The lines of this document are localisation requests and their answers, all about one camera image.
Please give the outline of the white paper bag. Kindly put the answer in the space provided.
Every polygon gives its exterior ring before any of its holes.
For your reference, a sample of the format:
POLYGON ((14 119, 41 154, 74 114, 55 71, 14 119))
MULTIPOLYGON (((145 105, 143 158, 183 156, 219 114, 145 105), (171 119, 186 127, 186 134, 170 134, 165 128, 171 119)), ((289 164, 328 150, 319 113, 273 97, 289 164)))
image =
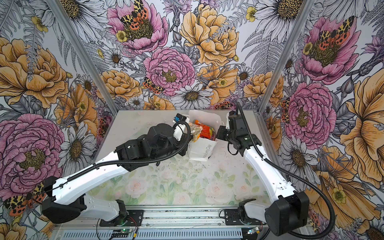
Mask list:
MULTIPOLYGON (((214 113, 190 110, 189 118, 191 123, 195 123, 195 120, 206 126, 214 129, 214 136, 216 136, 220 125, 222 124, 221 117, 214 113)), ((192 161, 206 162, 212 155, 214 147, 218 141, 199 137, 196 141, 192 140, 189 143, 188 155, 192 161)))

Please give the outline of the small clear cracker packet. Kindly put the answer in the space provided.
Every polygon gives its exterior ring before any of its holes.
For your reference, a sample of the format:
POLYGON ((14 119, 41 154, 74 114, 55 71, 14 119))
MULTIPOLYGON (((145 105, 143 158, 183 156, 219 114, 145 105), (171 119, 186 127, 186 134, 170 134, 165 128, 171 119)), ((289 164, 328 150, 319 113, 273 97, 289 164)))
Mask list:
POLYGON ((192 141, 196 142, 200 138, 200 134, 203 131, 203 127, 193 123, 189 123, 191 129, 192 141))

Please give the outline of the small red snack packet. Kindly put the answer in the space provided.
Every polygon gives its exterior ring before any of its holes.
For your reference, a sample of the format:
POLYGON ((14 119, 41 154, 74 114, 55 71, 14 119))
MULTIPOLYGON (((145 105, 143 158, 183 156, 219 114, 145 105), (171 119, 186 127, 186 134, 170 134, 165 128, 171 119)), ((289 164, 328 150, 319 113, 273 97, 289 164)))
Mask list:
POLYGON ((200 133, 200 138, 214 141, 216 139, 215 129, 207 125, 201 126, 203 127, 203 129, 200 133))

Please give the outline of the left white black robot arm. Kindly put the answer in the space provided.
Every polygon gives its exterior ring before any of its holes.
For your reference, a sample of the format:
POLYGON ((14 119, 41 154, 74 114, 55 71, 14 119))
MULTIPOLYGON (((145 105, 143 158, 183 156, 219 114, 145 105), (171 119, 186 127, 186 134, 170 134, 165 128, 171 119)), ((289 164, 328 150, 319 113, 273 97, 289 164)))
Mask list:
POLYGON ((77 218, 100 219, 114 226, 124 224, 129 217, 124 201, 99 200, 87 192, 138 168, 184 156, 192 139, 189 122, 188 117, 177 114, 173 125, 152 126, 147 134, 117 146, 105 158, 74 174, 47 178, 42 214, 54 224, 77 218))

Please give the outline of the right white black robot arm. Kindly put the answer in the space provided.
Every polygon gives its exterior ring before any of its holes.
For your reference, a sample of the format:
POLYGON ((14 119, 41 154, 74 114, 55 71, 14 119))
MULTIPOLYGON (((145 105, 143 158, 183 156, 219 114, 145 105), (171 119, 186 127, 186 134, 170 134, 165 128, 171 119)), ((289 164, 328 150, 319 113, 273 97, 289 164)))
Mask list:
POLYGON ((262 181, 270 199, 269 206, 255 199, 242 201, 238 207, 240 219, 244 223, 252 220, 266 223, 276 236, 305 226, 309 215, 307 195, 297 192, 292 183, 267 162, 265 148, 258 137, 250 132, 241 113, 231 111, 227 118, 227 124, 218 130, 217 139, 228 142, 248 162, 262 181))

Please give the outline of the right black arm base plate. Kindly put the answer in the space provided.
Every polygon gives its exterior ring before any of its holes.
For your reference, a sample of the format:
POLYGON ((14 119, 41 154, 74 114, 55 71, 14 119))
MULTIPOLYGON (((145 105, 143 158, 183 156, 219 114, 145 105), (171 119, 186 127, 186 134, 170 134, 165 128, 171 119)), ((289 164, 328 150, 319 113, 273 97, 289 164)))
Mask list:
POLYGON ((219 216, 224 219, 226 226, 260 226, 262 224, 255 219, 242 220, 238 209, 223 209, 219 216))

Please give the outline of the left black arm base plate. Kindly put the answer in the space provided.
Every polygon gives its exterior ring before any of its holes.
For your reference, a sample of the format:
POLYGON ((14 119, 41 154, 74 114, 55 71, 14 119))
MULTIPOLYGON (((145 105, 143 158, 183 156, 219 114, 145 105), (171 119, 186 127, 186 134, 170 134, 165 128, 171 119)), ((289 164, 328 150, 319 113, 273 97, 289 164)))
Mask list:
POLYGON ((111 222, 106 222, 100 220, 100 227, 140 227, 143 221, 143 210, 128 210, 128 215, 126 218, 121 220, 114 220, 111 222))

